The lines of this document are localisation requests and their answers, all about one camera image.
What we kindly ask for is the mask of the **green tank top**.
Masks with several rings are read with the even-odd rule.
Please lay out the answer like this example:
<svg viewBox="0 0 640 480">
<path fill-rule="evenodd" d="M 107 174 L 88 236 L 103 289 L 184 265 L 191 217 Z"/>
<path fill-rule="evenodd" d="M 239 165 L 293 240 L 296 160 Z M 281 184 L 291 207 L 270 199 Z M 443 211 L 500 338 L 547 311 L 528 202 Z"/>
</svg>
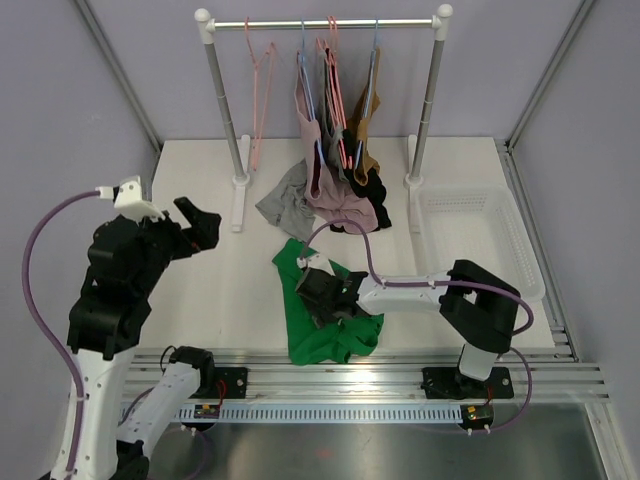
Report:
<svg viewBox="0 0 640 480">
<path fill-rule="evenodd" d="M 317 328 L 312 315 L 295 292 L 302 276 L 297 258 L 304 244 L 290 238 L 273 257 L 282 286 L 288 355 L 297 366 L 331 361 L 348 364 L 353 356 L 368 356 L 379 345 L 384 315 L 365 315 Z"/>
</svg>

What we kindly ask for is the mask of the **pink tank top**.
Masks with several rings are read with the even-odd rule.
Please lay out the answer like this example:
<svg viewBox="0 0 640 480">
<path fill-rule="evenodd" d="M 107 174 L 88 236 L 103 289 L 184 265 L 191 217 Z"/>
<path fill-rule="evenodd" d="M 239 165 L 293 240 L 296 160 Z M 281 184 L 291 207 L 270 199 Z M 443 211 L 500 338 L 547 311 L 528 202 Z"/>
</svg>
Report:
<svg viewBox="0 0 640 480">
<path fill-rule="evenodd" d="M 310 117 L 302 80 L 297 79 L 295 93 L 296 117 L 306 164 L 305 199 L 311 209 L 325 221 L 338 220 L 335 227 L 346 233 L 358 234 L 358 223 L 366 232 L 375 231 L 378 219 L 367 198 L 358 197 L 349 183 L 342 182 L 336 170 L 320 156 L 321 130 L 317 120 Z"/>
</svg>

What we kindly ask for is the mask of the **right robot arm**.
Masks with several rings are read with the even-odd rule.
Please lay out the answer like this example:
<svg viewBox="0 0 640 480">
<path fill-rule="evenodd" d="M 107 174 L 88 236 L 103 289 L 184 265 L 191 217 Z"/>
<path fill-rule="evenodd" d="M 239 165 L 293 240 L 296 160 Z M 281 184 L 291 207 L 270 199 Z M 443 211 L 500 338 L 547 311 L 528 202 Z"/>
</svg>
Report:
<svg viewBox="0 0 640 480">
<path fill-rule="evenodd" d="M 470 260 L 457 260 L 445 272 L 428 276 L 382 277 L 370 272 L 340 276 L 328 261 L 299 259 L 295 292 L 312 318 L 329 323 L 391 313 L 435 312 L 464 339 L 454 369 L 423 380 L 429 398 L 486 398 L 496 360 L 515 335 L 517 289 Z"/>
</svg>

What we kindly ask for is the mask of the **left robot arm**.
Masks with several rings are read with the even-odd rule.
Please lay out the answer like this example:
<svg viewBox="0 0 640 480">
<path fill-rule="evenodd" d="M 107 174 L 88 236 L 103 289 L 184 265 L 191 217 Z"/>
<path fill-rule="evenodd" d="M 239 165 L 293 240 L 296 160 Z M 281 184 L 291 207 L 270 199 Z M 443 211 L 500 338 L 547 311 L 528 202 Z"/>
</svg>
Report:
<svg viewBox="0 0 640 480">
<path fill-rule="evenodd" d="M 138 409 L 120 419 L 125 377 L 151 313 L 153 289 L 171 262 L 212 250 L 219 241 L 219 214 L 198 209 L 186 197 L 174 204 L 188 227 L 166 213 L 139 222 L 119 215 L 93 234 L 67 336 L 81 388 L 71 395 L 53 479 L 145 478 L 153 450 L 179 407 L 217 388 L 212 354 L 179 347 Z"/>
</svg>

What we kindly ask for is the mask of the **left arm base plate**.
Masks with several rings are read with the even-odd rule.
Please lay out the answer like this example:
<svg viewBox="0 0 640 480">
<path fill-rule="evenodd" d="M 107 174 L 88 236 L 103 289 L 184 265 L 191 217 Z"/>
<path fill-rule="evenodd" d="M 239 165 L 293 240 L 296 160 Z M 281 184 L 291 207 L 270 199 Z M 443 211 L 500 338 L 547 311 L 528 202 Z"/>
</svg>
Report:
<svg viewBox="0 0 640 480">
<path fill-rule="evenodd" d="M 194 398 L 225 400 L 245 399 L 249 370 L 246 367 L 213 367 L 201 375 Z"/>
</svg>

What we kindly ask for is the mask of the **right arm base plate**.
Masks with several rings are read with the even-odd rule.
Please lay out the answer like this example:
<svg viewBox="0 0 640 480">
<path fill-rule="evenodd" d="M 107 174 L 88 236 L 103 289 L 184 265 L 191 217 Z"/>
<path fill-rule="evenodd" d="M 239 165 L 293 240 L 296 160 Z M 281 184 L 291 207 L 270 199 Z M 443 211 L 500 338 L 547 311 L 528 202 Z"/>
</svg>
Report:
<svg viewBox="0 0 640 480">
<path fill-rule="evenodd" d="M 475 380 L 462 375 L 457 367 L 425 367 L 422 384 L 428 399 L 513 399 L 510 372 L 505 367 L 493 367 L 487 380 Z"/>
</svg>

